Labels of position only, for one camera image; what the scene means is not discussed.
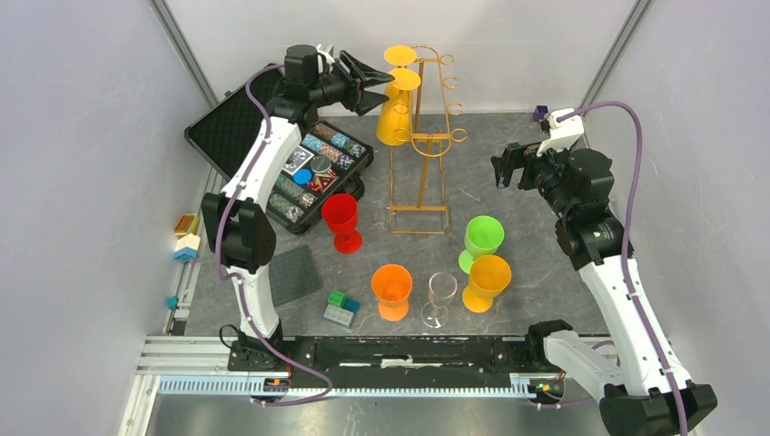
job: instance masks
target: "blue disc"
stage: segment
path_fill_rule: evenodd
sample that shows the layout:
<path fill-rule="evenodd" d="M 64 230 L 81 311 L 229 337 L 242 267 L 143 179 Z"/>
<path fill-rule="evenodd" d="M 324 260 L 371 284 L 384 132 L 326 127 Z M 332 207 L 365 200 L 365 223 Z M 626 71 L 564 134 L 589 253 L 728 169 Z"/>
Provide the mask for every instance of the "blue disc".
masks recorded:
<path fill-rule="evenodd" d="M 306 184 L 312 179 L 312 173 L 311 170 L 305 170 L 301 169 L 298 172 L 294 173 L 294 182 L 296 184 Z"/>

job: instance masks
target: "robotic hand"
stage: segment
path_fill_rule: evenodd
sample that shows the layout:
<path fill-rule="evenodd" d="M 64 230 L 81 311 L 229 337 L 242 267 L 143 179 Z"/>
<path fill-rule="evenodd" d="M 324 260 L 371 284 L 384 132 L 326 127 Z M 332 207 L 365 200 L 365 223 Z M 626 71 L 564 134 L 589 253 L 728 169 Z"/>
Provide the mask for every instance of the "robotic hand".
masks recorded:
<path fill-rule="evenodd" d="M 690 429 L 716 407 L 716 396 L 710 385 L 692 382 L 671 350 L 633 258 L 627 260 L 627 265 L 636 294 L 626 292 L 621 269 L 624 228 L 608 207 L 615 181 L 609 171 L 612 161 L 595 150 L 573 149 L 584 132 L 582 120 L 573 116 L 558 121 L 572 112 L 556 111 L 543 120 L 541 127 L 549 134 L 547 140 L 509 144 L 501 156 L 491 161 L 498 187 L 507 187 L 513 170 L 523 169 L 518 188 L 537 189 L 557 216 L 557 242 L 596 299 L 621 366 L 618 368 L 585 345 L 563 321 L 530 326 L 530 359 L 556 365 L 570 374 L 599 403 L 610 434 L 679 434 L 672 389 L 681 393 Z M 629 256 L 632 252 L 629 245 Z M 646 320 L 637 312 L 637 302 Z M 655 345 L 662 347 L 669 368 L 657 358 Z M 668 373 L 673 374 L 676 386 L 667 378 Z"/>
<path fill-rule="evenodd" d="M 241 168 L 220 193 L 207 193 L 201 204 L 209 247 L 214 251 L 221 238 L 220 262 L 238 295 L 241 325 L 232 347 L 234 351 L 237 347 L 254 371 L 274 368 L 280 362 L 258 338 L 266 338 L 278 350 L 282 343 L 268 274 L 276 237 L 265 215 L 272 187 L 281 173 L 281 165 L 275 163 L 286 162 L 300 145 L 302 134 L 318 121 L 319 107 L 342 103 L 364 115 L 388 100 L 366 88 L 393 80 L 345 51 L 333 59 L 330 53 L 310 45 L 289 47 L 283 67 L 284 78 L 267 103 L 270 119 L 262 120 Z M 266 135 L 268 143 L 261 149 Z M 228 207 L 231 209 L 224 216 Z"/>

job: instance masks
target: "red goblet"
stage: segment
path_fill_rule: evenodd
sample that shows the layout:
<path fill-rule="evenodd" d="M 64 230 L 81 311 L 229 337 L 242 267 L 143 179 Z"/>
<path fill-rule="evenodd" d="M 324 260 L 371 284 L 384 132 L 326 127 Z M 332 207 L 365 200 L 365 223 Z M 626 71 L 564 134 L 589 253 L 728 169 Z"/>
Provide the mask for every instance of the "red goblet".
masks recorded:
<path fill-rule="evenodd" d="M 352 254 L 359 250 L 363 240 L 356 232 L 359 223 L 359 206 L 352 195 L 334 194 L 321 207 L 321 217 L 336 236 L 334 248 L 342 254 Z"/>

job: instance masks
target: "gray wall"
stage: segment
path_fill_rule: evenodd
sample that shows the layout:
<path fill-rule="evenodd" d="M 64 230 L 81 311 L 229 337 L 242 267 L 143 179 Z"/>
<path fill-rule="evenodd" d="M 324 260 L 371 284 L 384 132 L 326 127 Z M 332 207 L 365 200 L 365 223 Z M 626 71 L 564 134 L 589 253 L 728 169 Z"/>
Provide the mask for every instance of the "gray wall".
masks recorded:
<path fill-rule="evenodd" d="M 646 149 L 632 242 L 649 299 L 696 382 L 709 435 L 766 434 L 770 388 L 770 3 L 654 2 L 600 100 L 637 109 Z M 622 111 L 589 116 L 625 211 L 634 155 Z"/>
<path fill-rule="evenodd" d="M 208 168 L 143 0 L 0 6 L 0 434 L 115 434 Z"/>
<path fill-rule="evenodd" d="M 455 55 L 448 102 L 466 111 L 577 104 L 634 0 L 166 0 L 215 93 L 242 85 L 294 44 L 334 44 L 386 71 L 395 44 Z M 442 109 L 426 69 L 423 109 Z M 340 104 L 323 109 L 348 114 Z"/>

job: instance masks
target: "green block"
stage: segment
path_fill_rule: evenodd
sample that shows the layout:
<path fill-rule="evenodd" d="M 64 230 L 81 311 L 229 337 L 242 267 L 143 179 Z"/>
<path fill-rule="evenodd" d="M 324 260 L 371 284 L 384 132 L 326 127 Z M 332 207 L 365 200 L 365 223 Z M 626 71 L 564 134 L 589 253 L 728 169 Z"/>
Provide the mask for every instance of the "green block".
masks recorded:
<path fill-rule="evenodd" d="M 331 291 L 331 294 L 329 295 L 329 304 L 332 306 L 342 307 L 343 304 L 345 304 L 345 292 L 337 291 L 336 289 L 334 291 Z"/>

